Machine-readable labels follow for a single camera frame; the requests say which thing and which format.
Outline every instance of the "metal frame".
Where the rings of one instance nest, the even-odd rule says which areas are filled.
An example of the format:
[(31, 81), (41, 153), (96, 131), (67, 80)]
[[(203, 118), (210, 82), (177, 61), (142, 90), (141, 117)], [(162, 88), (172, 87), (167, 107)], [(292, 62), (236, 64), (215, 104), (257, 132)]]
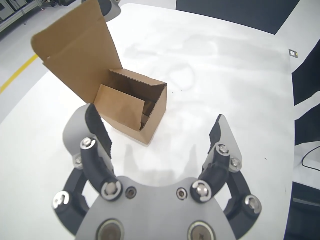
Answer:
[(0, 32), (11, 25), (14, 21), (22, 17), (25, 13), (29, 12), (35, 7), (41, 7), (42, 3), (40, 0), (33, 0), (28, 3), (26, 6), (22, 8), (22, 10), (16, 11), (12, 16), (10, 16), (7, 20), (0, 22)]

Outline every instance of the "open cardboard box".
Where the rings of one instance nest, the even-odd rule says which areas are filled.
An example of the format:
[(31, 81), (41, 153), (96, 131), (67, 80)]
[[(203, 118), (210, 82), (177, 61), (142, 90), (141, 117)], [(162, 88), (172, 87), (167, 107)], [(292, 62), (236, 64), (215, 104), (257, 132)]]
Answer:
[(166, 110), (167, 84), (123, 69), (97, 0), (34, 35), (43, 64), (115, 129), (148, 144)]

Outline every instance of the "box flap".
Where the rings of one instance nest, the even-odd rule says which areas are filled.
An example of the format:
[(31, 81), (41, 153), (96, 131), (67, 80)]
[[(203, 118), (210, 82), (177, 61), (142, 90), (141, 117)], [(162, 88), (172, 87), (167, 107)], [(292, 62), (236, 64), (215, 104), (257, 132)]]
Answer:
[(102, 117), (109, 117), (135, 131), (140, 130), (143, 100), (101, 85), (94, 105)]
[(124, 68), (121, 68), (121, 69), (110, 69), (110, 71), (112, 71), (114, 73), (117, 73), (117, 74), (121, 74), (121, 75), (129, 77), (129, 78), (132, 78), (132, 79), (137, 80), (137, 81), (144, 82), (144, 83), (146, 83), (148, 85), (151, 85), (151, 86), (160, 85), (160, 84), (166, 84), (163, 81), (158, 81), (158, 80), (149, 78), (149, 77), (147, 77), (145, 75), (142, 75), (142, 74), (139, 74), (139, 73), (136, 73), (136, 72), (124, 69)]
[(122, 68), (97, 0), (85, 1), (34, 35), (31, 46), (86, 103), (92, 103), (100, 85), (108, 83), (109, 69)]

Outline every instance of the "corrugated cardboard edge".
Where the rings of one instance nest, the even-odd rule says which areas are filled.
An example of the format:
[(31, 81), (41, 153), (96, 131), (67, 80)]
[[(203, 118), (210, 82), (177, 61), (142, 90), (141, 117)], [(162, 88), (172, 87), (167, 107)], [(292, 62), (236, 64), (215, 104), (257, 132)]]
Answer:
[(141, 131), (143, 128), (145, 128), (145, 126), (146, 126), (147, 123), (149, 122), (149, 120), (150, 120), (150, 118), (151, 118), (151, 116), (152, 116), (152, 112), (153, 112), (153, 110), (155, 109), (155, 107), (156, 107), (157, 103), (159, 102), (159, 100), (160, 100), (160, 98), (161, 98), (161, 96), (162, 96), (162, 94), (163, 94), (164, 91), (167, 91), (167, 83), (164, 84), (163, 89), (162, 89), (162, 91), (161, 91), (161, 93), (160, 93), (160, 95), (159, 95), (159, 98), (157, 99), (157, 101), (156, 101), (155, 104), (154, 104), (153, 109), (151, 110), (151, 113), (150, 113), (150, 115), (149, 115), (148, 120), (146, 121), (145, 125), (140, 129), (140, 131)]
[(132, 79), (132, 80), (135, 80), (135, 81), (144, 83), (144, 84), (149, 85), (149, 86), (163, 85), (163, 89), (162, 89), (162, 91), (161, 91), (161, 93), (160, 93), (160, 95), (159, 95), (159, 98), (158, 98), (157, 101), (155, 102), (153, 109), (151, 110), (151, 113), (150, 113), (150, 115), (149, 115), (149, 118), (148, 118), (147, 122), (146, 122), (145, 125), (139, 130), (139, 131), (141, 131), (143, 128), (145, 128), (145, 126), (146, 126), (147, 123), (149, 122), (149, 119), (150, 119), (150, 117), (151, 117), (151, 115), (152, 115), (152, 112), (153, 112), (154, 108), (156, 107), (156, 105), (157, 105), (160, 97), (162, 96), (163, 91), (164, 91), (165, 89), (167, 89), (167, 83), (166, 83), (166, 82), (163, 82), (163, 81), (155, 80), (155, 81), (158, 81), (158, 82), (160, 82), (160, 83), (159, 83), (159, 84), (155, 84), (155, 85), (150, 85), (150, 84), (148, 84), (148, 83), (146, 83), (146, 82), (143, 82), (143, 81), (134, 79), (134, 78), (132, 78), (132, 77), (123, 75), (123, 74), (121, 74), (121, 73), (120, 73), (120, 75), (122, 75), (122, 76), (124, 76), (124, 77), (126, 77), (126, 78), (129, 78), (129, 79)]
[[(145, 127), (144, 127), (143, 129), (140, 130), (141, 134), (143, 135), (143, 139), (144, 139), (145, 144), (150, 143), (150, 141), (153, 138), (166, 110), (167, 110), (167, 85), (164, 86), (164, 88), (160, 94), (160, 97), (157, 100), (157, 103), (154, 106), (147, 123), (145, 124), (145, 127), (147, 127), (147, 129), (145, 129)], [(160, 117), (154, 117), (154, 116), (151, 117), (151, 115), (154, 111), (159, 111), (159, 112), (161, 111), (161, 113), (159, 113), (161, 116)], [(145, 131), (152, 133), (152, 135), (151, 136), (145, 135), (144, 129), (145, 129)]]
[(93, 104), (105, 117), (137, 132), (140, 130), (143, 100), (101, 84)]
[(139, 82), (142, 82), (144, 84), (147, 84), (147, 85), (150, 85), (150, 86), (156, 86), (156, 85), (161, 85), (161, 84), (166, 84), (165, 82), (163, 81), (159, 81), (159, 80), (156, 80), (156, 79), (153, 79), (153, 78), (150, 78), (148, 76), (145, 76), (143, 74), (140, 74), (140, 73), (137, 73), (137, 72), (134, 72), (134, 71), (131, 71), (131, 70), (128, 70), (128, 69), (125, 69), (125, 68), (119, 68), (119, 69), (110, 69), (111, 72), (114, 72), (116, 74), (120, 74), (126, 78), (130, 78), (130, 79), (133, 79), (135, 81), (139, 81)]

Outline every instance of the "black linkage arm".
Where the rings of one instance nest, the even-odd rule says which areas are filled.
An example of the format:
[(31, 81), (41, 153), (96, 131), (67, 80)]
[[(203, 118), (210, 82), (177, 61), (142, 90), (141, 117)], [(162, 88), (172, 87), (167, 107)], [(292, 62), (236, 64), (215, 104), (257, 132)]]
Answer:
[(261, 203), (255, 196), (251, 195), (241, 171), (230, 172), (226, 183), (231, 193), (231, 199), (229, 199), (223, 212), (229, 221), (235, 238), (239, 239), (256, 222), (261, 212)]
[(98, 155), (98, 143), (94, 138), (90, 138), (88, 147), (81, 147), (81, 160), (85, 176), (91, 185), (101, 195), (102, 187), (105, 183), (116, 183), (118, 179), (104, 164)]
[(65, 196), (68, 196), (69, 199), (66, 203), (59, 204), (54, 209), (61, 223), (73, 235), (76, 235), (89, 210), (85, 197), (81, 195), (86, 181), (87, 178), (83, 171), (74, 168), (63, 188), (63, 192), (61, 192), (67, 193), (67, 195), (62, 195), (62, 199)]

